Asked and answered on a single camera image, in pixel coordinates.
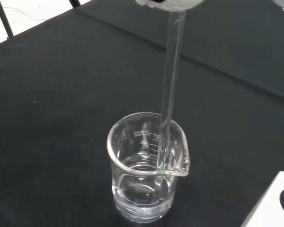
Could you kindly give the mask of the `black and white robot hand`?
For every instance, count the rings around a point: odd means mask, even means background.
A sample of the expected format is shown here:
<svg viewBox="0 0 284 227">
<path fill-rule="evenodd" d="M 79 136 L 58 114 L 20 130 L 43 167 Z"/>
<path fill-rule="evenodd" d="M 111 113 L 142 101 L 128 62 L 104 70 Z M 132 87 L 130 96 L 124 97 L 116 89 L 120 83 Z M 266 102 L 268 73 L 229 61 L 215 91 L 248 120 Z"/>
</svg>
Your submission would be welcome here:
<svg viewBox="0 0 284 227">
<path fill-rule="evenodd" d="M 136 0 L 136 3 L 141 6 L 147 5 L 168 12 L 182 12 L 203 2 L 204 0 Z M 273 0 L 272 2 L 284 11 L 284 0 Z"/>
</svg>

